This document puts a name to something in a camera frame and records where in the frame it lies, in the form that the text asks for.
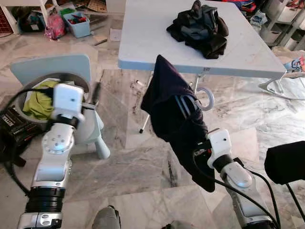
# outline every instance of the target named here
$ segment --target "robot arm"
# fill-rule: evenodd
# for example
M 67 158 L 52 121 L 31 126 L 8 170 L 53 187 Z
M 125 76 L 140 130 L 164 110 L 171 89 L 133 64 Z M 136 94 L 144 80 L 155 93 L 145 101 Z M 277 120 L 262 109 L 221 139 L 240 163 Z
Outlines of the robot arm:
M 208 134 L 211 143 L 211 156 L 208 159 L 210 168 L 215 168 L 222 180 L 229 186 L 242 191 L 265 209 L 268 209 L 256 189 L 254 176 L 238 162 L 232 160 L 231 141 L 225 129 L 218 129 Z M 271 218 L 257 205 L 227 188 L 233 200 L 234 211 L 243 229 L 275 228 Z
M 58 84 L 54 88 L 52 115 L 56 122 L 42 138 L 42 158 L 18 229 L 61 228 L 62 201 L 71 169 L 73 132 L 78 122 L 84 120 L 82 98 L 81 88 L 66 84 Z

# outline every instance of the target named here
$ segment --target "yellow-green fabric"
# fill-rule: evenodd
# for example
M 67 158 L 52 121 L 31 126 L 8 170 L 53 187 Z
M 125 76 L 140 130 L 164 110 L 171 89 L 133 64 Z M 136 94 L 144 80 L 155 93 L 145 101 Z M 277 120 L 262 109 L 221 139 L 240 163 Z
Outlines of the yellow-green fabric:
M 45 87 L 54 87 L 56 84 L 58 84 L 58 82 L 49 80 L 42 82 L 35 88 L 42 89 Z M 32 92 L 30 99 L 23 106 L 23 112 L 27 116 L 39 120 L 49 119 L 52 111 L 52 99 L 40 92 Z

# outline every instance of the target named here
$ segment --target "black cable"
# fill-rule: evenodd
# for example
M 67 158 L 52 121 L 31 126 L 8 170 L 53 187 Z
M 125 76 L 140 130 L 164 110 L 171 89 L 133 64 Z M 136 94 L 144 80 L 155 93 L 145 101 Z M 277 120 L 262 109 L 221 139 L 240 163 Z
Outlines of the black cable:
M 302 216 L 302 218 L 303 218 L 303 220 L 304 220 L 304 222 L 305 222 L 305 214 L 304 214 L 304 212 L 303 212 L 303 210 L 302 210 L 302 208 L 301 208 L 301 206 L 300 206 L 299 201 L 297 200 L 297 198 L 296 198 L 296 196 L 295 196 L 295 193 L 293 192 L 293 190 L 291 189 L 291 187 L 290 187 L 289 184 L 286 184 L 286 185 L 287 185 L 287 188 L 288 188 L 290 194 L 292 195 L 292 198 L 293 198 L 294 201 L 295 201 L 295 204 L 296 204 L 296 206 L 297 206 L 297 209 L 299 209 L 299 212 L 300 212 L 300 214 L 301 214 L 301 216 Z
M 271 195 L 272 203 L 273 203 L 273 208 L 274 208 L 274 212 L 275 212 L 276 221 L 277 221 L 278 226 L 281 227 L 280 215 L 279 215 L 279 213 L 278 213 L 278 209 L 277 209 L 277 205 L 276 205 L 276 200 L 275 200 L 275 195 L 274 195 L 274 193 L 273 193 L 273 190 L 272 190 L 272 188 L 271 188 L 270 183 L 268 182 L 268 180 L 267 180 L 264 176 L 260 175 L 259 173 L 256 173 L 256 172 L 254 172 L 254 171 L 251 171 L 251 170 L 249 170 L 249 169 L 247 169 L 247 170 L 248 170 L 249 172 L 251 172 L 252 174 L 254 174 L 254 175 L 260 177 L 260 178 L 267 184 L 267 186 L 268 186 L 268 188 L 269 188 L 270 195 Z
M 221 186 L 224 186 L 225 188 L 233 191 L 233 192 L 236 192 L 237 194 L 241 195 L 242 197 L 246 198 L 247 200 L 251 201 L 252 203 L 254 203 L 256 206 L 258 206 L 264 213 L 266 213 L 270 218 L 271 220 L 273 221 L 274 225 L 275 225 L 275 228 L 276 229 L 280 229 L 278 223 L 276 222 L 275 218 L 262 206 L 260 205 L 259 203 L 257 203 L 254 199 L 252 199 L 251 197 L 247 196 L 246 194 L 242 193 L 241 191 L 237 190 L 236 188 L 234 187 L 231 187 L 230 185 L 227 185 L 226 183 L 224 182 L 221 182 L 219 180 L 216 180 L 215 178 L 213 177 L 210 177 L 209 175 L 206 175 L 196 164 L 196 161 L 195 161 L 195 152 L 193 152 L 193 163 L 195 165 L 195 167 L 197 168 L 197 170 L 203 175 L 205 176 L 206 178 L 208 178 L 209 180 L 212 180 L 213 182 L 215 182 L 216 184 L 219 184 Z
M 24 89 L 19 91 L 17 94 L 15 94 L 10 100 L 9 102 L 6 104 L 6 106 L 0 111 L 0 116 L 6 114 L 8 108 L 11 106 L 11 104 L 15 101 L 15 99 L 26 92 L 41 92 L 46 94 L 47 96 L 52 96 L 53 94 L 53 88 L 46 88 L 46 89 L 35 89 L 35 88 L 29 88 L 29 89 Z M 15 183 L 20 187 L 20 189 L 25 193 L 26 196 L 29 195 L 30 191 L 22 184 L 22 182 L 17 178 L 15 169 L 14 169 L 14 164 L 13 161 L 15 159 L 15 155 L 16 155 L 16 151 L 17 151 L 17 144 L 15 144 L 13 146 L 13 150 L 11 152 L 11 159 L 8 162 L 4 162 L 3 165 L 6 169 L 6 171 L 8 172 L 8 174 L 10 175 L 10 177 L 13 179 L 13 181 L 15 181 Z

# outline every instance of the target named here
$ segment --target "marble floor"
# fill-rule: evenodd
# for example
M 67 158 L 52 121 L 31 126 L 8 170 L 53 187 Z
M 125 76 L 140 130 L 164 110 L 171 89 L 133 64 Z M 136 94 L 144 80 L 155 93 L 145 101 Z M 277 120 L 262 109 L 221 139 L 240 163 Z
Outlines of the marble floor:
M 109 35 L 119 28 L 122 17 L 108 17 L 95 30 L 95 36 Z M 60 42 L 51 42 L 41 33 L 0 38 L 0 102 L 14 94 L 21 84 L 10 71 L 14 61 L 44 55 L 85 53 L 91 61 L 92 81 L 100 81 L 102 90 L 97 111 L 105 127 L 103 139 L 111 157 L 99 160 L 94 145 L 73 149 L 73 168 L 63 208 L 64 229 L 90 229 L 97 211 L 114 205 L 120 212 L 123 229 L 160 229 L 173 220 L 184 220 L 199 229 L 240 228 L 231 198 L 225 189 L 207 193 L 191 180 L 180 166 L 169 144 L 157 138 L 140 109 L 150 72 L 120 70 L 117 66 L 119 42 L 93 46 L 94 36 L 75 39 L 70 34 Z M 193 82 L 194 75 L 184 74 Z M 274 97 L 260 91 L 263 78 L 205 76 L 199 86 L 209 87 L 215 96 L 212 110 L 204 112 L 210 130 L 229 130 L 232 152 L 248 168 L 265 175 L 264 159 L 269 147 L 305 138 L 305 103 Z M 198 97 L 206 102 L 204 94 Z M 41 157 L 41 136 L 36 137 L 22 155 L 27 160 L 16 168 L 28 187 Z M 285 186 L 271 182 L 278 203 L 283 229 L 305 229 L 305 224 Z M 257 179 L 257 187 L 274 214 L 266 185 Z M 292 187 L 303 208 L 303 182 Z M 14 229 L 27 199 L 0 167 L 0 221 L 2 228 Z

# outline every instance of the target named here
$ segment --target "black clothing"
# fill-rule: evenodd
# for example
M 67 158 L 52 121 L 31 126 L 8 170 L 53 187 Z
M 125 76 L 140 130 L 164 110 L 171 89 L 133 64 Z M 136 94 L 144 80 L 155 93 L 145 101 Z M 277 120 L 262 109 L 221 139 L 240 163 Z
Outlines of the black clothing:
M 173 24 L 166 29 L 178 42 L 185 41 L 202 52 L 206 59 L 217 59 L 224 54 L 229 35 L 228 27 L 218 16 L 217 8 L 201 6 L 196 0 L 191 10 L 178 13 Z
M 193 181 L 205 190 L 213 192 L 214 182 L 200 174 L 192 158 L 197 144 L 206 140 L 205 136 L 208 132 L 203 121 L 203 113 L 200 109 L 193 108 L 191 115 L 185 119 L 175 100 L 175 95 L 190 95 L 197 100 L 190 86 L 176 69 L 158 55 L 141 109 L 150 114 L 154 132 L 171 144 L 180 164 L 192 175 Z M 206 160 L 199 156 L 196 162 L 202 170 L 214 177 L 214 170 L 208 167 Z

